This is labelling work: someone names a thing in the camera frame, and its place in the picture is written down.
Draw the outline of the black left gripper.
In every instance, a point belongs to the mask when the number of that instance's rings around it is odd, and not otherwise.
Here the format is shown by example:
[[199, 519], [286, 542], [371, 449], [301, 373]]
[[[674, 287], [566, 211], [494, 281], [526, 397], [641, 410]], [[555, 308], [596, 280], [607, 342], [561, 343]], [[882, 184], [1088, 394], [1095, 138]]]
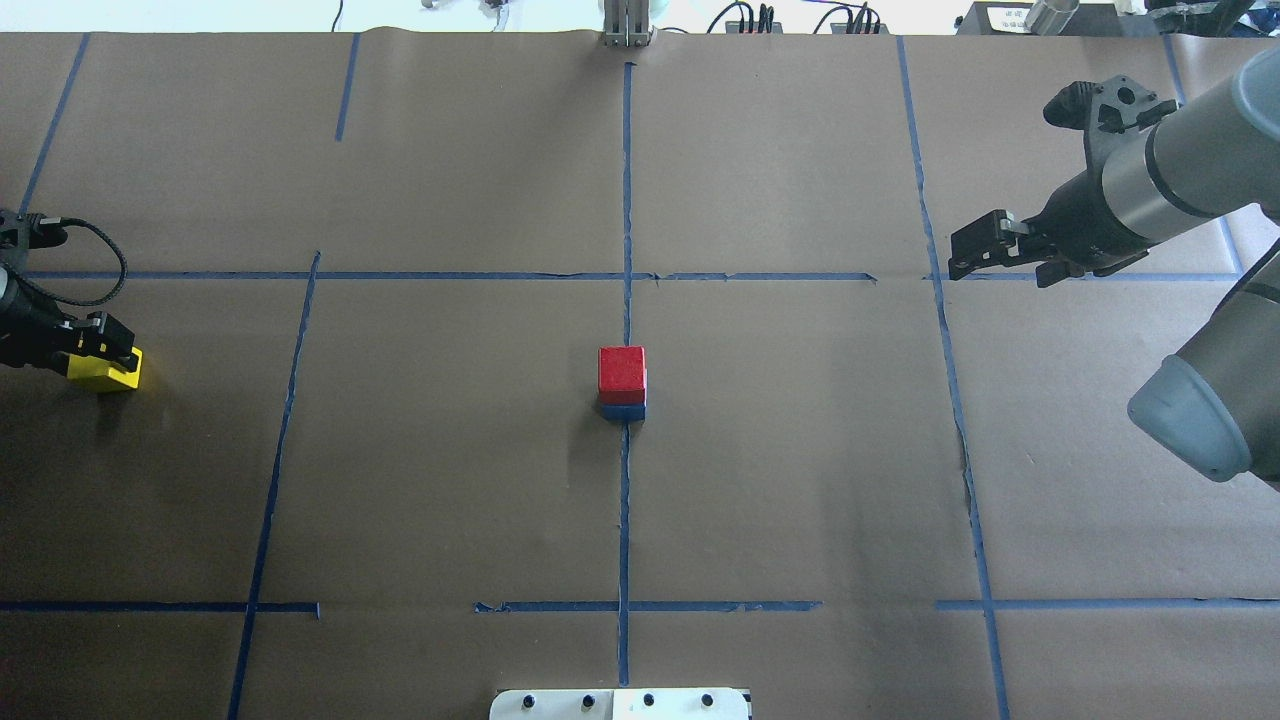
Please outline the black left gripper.
[[64, 245], [69, 227], [88, 224], [78, 218], [24, 215], [15, 210], [1, 214], [3, 364], [63, 372], [67, 351], [77, 357], [104, 360], [123, 372], [137, 372], [141, 356], [129, 327], [105, 311], [77, 319], [64, 313], [61, 305], [88, 307], [92, 305], [88, 300], [58, 296], [26, 278], [29, 252]]

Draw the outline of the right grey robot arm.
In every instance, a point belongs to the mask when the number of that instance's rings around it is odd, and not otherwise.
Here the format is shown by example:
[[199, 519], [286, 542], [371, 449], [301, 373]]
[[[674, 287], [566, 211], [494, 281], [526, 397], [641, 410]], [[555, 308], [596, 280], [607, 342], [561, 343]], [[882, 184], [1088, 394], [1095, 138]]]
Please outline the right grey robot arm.
[[[1279, 55], [1270, 47], [1180, 102], [1130, 76], [1075, 81], [1044, 120], [1082, 136], [1084, 167], [1033, 217], [997, 209], [950, 236], [946, 270], [1033, 266], [1039, 288], [1123, 274], [1158, 246], [1248, 206], [1277, 215]], [[1277, 484], [1277, 246], [1236, 272], [1204, 324], [1126, 404], [1129, 420], [1208, 480]]]

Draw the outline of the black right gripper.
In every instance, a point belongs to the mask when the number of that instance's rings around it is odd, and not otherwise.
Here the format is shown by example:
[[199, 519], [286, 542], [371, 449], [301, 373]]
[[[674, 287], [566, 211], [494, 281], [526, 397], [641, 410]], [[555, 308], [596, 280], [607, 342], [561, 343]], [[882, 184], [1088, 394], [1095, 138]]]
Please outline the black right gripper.
[[1087, 274], [1106, 277], [1149, 255], [1153, 240], [1135, 233], [1105, 199], [1108, 159], [1134, 149], [1146, 163], [1144, 132], [1175, 113], [1179, 102], [1125, 76], [1105, 82], [1074, 81], [1043, 108], [1051, 126], [1083, 133], [1085, 169], [1055, 190], [1030, 227], [1004, 209], [988, 211], [950, 236], [948, 278], [960, 281], [992, 266], [1041, 260], [1036, 286], [1048, 288]]

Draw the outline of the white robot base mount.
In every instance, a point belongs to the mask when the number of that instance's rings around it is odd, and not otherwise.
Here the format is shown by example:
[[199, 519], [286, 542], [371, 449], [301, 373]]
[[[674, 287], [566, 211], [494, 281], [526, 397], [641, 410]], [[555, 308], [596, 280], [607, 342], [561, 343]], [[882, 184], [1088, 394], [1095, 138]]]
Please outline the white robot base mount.
[[731, 687], [508, 689], [489, 719], [751, 719], [750, 693]]

